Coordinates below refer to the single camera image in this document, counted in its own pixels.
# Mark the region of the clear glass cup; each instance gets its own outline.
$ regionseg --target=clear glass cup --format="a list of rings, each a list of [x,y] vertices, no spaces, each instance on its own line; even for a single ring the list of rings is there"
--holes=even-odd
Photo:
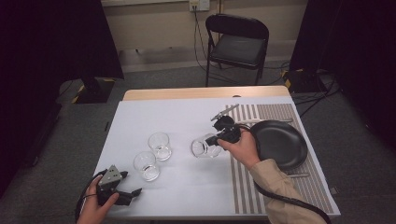
[[[221,150],[223,149],[220,146],[210,146],[206,139],[216,136],[213,133],[208,133],[204,136],[201,136],[191,143],[191,153],[196,158],[214,158],[217,157]]]
[[[172,155],[169,136],[166,133],[154,133],[148,139],[148,146],[159,161],[166,161]]]
[[[152,181],[160,175],[157,159],[150,151],[143,151],[134,157],[134,168],[147,181]]]

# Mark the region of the chair backrest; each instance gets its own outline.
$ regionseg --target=chair backrest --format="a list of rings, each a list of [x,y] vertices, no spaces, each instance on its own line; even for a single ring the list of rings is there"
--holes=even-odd
[[[268,41],[268,28],[261,22],[252,18],[239,17],[227,14],[211,15],[205,22],[206,30],[225,35],[238,35],[248,38],[265,39]]]

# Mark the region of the white tabletop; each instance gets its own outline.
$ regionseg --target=white tabletop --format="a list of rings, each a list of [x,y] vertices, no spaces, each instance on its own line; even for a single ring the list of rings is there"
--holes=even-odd
[[[143,188],[129,206],[113,206],[108,215],[129,219],[253,219],[262,214],[235,212],[233,174],[230,154],[222,151],[213,159],[197,159],[191,155],[193,139],[206,133],[216,133],[210,121],[226,105],[291,104],[290,97],[239,97],[211,99],[141,100],[120,102],[109,130],[95,173],[115,164],[120,171],[128,171],[118,190]],[[296,117],[307,141],[320,183],[329,197],[332,213],[339,215],[315,152],[301,121]],[[134,170],[134,156],[149,150],[152,133],[165,132],[170,136],[173,154],[167,161],[159,161],[160,176],[152,182],[144,181]]]

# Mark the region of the black plate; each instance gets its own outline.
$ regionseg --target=black plate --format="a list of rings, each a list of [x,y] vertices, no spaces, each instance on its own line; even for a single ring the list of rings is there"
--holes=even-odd
[[[258,142],[260,160],[274,159],[281,170],[297,168],[306,159],[308,148],[303,136],[288,123],[265,120],[250,130]]]

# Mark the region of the chair seat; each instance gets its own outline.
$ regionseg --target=chair seat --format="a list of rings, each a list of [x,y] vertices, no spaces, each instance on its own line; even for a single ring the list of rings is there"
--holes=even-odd
[[[265,52],[265,41],[235,35],[223,35],[211,53],[212,61],[241,63],[247,68],[257,68]]]

